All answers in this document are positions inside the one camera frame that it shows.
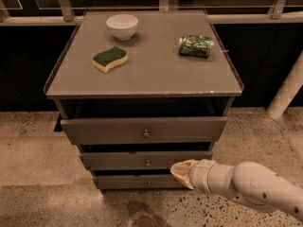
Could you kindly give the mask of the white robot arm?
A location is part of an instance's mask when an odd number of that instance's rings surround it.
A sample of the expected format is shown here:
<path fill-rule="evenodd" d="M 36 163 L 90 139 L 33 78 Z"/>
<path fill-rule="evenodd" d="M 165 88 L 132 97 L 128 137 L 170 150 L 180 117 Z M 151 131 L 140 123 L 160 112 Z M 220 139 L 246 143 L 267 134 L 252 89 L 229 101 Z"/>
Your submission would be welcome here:
<path fill-rule="evenodd" d="M 174 164 L 170 173 L 201 194 L 222 196 L 262 213 L 280 210 L 303 221 L 303 189 L 261 164 L 227 166 L 206 159 L 186 160 Z"/>

